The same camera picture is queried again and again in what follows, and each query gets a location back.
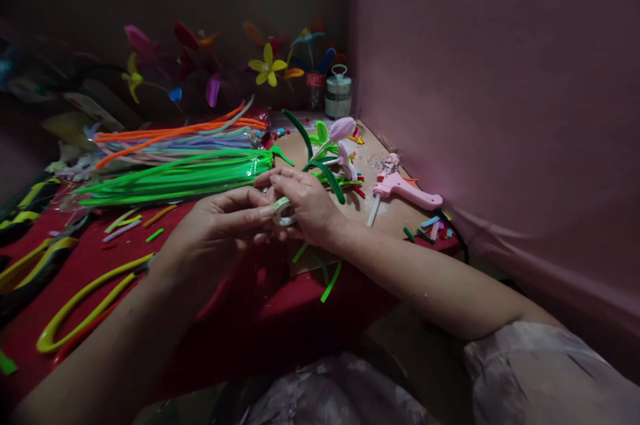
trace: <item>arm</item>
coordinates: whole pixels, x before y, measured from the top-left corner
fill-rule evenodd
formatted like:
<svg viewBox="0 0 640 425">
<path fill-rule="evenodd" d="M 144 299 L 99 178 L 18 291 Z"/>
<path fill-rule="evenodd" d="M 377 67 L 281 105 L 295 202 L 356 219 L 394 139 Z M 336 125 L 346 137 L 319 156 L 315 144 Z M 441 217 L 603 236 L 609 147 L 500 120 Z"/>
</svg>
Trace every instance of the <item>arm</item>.
<svg viewBox="0 0 640 425">
<path fill-rule="evenodd" d="M 262 174 L 291 200 L 303 238 L 343 257 L 425 318 L 464 340 L 477 340 L 524 320 L 562 327 L 551 315 L 497 280 L 447 255 L 347 220 L 318 179 L 289 168 Z"/>
<path fill-rule="evenodd" d="M 16 423 L 131 423 L 198 310 L 270 228 L 270 204 L 250 187 L 198 202 L 149 276 L 18 405 Z"/>
</svg>

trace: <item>tape roll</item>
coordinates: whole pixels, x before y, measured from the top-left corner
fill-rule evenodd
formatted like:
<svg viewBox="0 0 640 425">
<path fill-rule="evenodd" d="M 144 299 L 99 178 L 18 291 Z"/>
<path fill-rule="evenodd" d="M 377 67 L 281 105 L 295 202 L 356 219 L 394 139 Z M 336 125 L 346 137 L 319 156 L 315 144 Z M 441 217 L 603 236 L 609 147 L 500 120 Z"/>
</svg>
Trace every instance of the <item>tape roll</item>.
<svg viewBox="0 0 640 425">
<path fill-rule="evenodd" d="M 283 217 L 282 212 L 284 212 L 289 207 L 292 207 L 293 204 L 289 201 L 287 197 L 283 197 L 278 200 L 275 204 L 273 204 L 273 223 L 279 226 L 290 226 L 298 221 L 298 218 L 295 214 L 291 214 L 290 216 Z"/>
</svg>

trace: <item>pink curtain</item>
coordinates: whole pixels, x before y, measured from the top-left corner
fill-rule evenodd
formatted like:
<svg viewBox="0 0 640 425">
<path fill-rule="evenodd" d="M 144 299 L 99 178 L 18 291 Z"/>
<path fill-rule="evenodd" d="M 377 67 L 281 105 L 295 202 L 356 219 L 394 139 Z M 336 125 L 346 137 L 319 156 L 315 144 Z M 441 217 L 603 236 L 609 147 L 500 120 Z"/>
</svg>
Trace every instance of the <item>pink curtain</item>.
<svg viewBox="0 0 640 425">
<path fill-rule="evenodd" d="M 640 0 L 352 0 L 361 117 L 471 249 L 640 380 Z"/>
</svg>

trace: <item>jar lid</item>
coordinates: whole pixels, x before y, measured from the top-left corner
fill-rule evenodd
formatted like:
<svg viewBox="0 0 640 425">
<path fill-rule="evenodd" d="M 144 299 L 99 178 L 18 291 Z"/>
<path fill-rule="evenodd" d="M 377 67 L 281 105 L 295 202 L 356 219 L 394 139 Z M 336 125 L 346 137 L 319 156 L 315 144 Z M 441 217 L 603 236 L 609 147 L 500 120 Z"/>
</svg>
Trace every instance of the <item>jar lid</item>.
<svg viewBox="0 0 640 425">
<path fill-rule="evenodd" d="M 344 68 L 342 73 L 336 73 L 334 70 L 336 67 Z M 331 68 L 331 72 L 333 72 L 334 77 L 327 78 L 327 90 L 329 92 L 335 92 L 337 89 L 344 90 L 345 88 L 349 88 L 351 85 L 351 77 L 345 77 L 347 73 L 347 66 L 342 64 L 336 64 Z"/>
</svg>

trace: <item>hot glue gun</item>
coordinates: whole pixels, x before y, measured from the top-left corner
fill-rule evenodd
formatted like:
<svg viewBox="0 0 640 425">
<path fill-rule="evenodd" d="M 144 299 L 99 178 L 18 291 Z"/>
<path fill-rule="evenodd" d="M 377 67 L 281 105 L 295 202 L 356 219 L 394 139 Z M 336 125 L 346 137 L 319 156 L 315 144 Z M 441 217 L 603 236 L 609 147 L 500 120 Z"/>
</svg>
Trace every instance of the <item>hot glue gun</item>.
<svg viewBox="0 0 640 425">
<path fill-rule="evenodd" d="M 376 177 L 377 183 L 373 186 L 375 202 L 373 203 L 373 210 L 369 216 L 367 226 L 373 225 L 375 214 L 380 205 L 380 197 L 387 199 L 392 193 L 398 194 L 421 209 L 428 211 L 435 210 L 442 205 L 442 197 L 439 195 L 428 194 L 408 184 L 398 171 L 399 165 L 400 157 L 398 154 L 391 153 L 385 159 L 382 170 Z"/>
</svg>

